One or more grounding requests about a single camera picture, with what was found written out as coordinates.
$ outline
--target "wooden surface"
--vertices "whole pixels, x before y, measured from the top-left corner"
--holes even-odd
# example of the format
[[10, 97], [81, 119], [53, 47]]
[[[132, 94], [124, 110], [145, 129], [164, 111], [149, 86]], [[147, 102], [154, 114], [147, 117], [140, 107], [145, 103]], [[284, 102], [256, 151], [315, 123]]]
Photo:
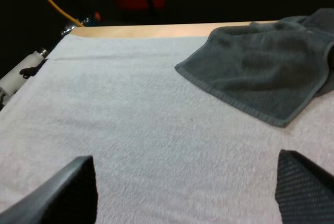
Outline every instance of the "wooden surface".
[[175, 38], [208, 36], [217, 27], [247, 26], [249, 22], [148, 25], [148, 26], [112, 26], [77, 27], [71, 33], [90, 38]]

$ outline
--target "white towel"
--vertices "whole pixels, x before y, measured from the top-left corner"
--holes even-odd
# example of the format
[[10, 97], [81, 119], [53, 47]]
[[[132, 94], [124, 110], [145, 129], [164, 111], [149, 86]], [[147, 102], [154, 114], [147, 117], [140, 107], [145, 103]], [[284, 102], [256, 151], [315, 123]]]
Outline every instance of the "white towel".
[[66, 36], [0, 112], [0, 211], [93, 155], [97, 223], [281, 223], [280, 149], [334, 173], [334, 93], [270, 126], [174, 70], [205, 40]]

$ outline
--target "textured black grip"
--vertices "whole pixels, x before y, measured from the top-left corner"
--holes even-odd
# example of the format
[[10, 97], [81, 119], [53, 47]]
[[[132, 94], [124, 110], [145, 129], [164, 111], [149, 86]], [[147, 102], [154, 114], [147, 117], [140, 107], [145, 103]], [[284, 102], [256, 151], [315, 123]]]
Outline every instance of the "textured black grip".
[[95, 223], [98, 193], [93, 157], [78, 157], [0, 214], [0, 223]]
[[275, 199], [283, 224], [334, 223], [334, 177], [296, 151], [280, 151]]

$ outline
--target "yellow cable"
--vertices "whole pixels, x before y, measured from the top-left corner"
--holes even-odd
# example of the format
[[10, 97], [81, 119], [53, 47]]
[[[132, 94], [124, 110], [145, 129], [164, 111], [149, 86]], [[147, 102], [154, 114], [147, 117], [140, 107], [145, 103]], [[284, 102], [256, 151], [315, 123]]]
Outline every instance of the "yellow cable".
[[49, 1], [51, 3], [51, 5], [53, 5], [53, 7], [57, 9], [58, 12], [60, 12], [62, 15], [64, 15], [67, 19], [69, 19], [73, 23], [75, 23], [77, 26], [85, 27], [79, 20], [77, 20], [77, 19], [73, 18], [71, 15], [65, 13], [59, 6], [57, 6], [56, 3], [53, 2], [53, 0], [47, 0], [47, 1]]

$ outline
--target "gray towel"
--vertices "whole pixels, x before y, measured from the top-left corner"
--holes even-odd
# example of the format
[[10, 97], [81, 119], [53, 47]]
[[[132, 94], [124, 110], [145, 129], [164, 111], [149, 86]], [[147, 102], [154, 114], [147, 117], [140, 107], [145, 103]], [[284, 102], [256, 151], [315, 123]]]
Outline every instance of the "gray towel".
[[276, 23], [215, 29], [175, 69], [226, 103], [274, 126], [288, 125], [334, 89], [334, 10]]

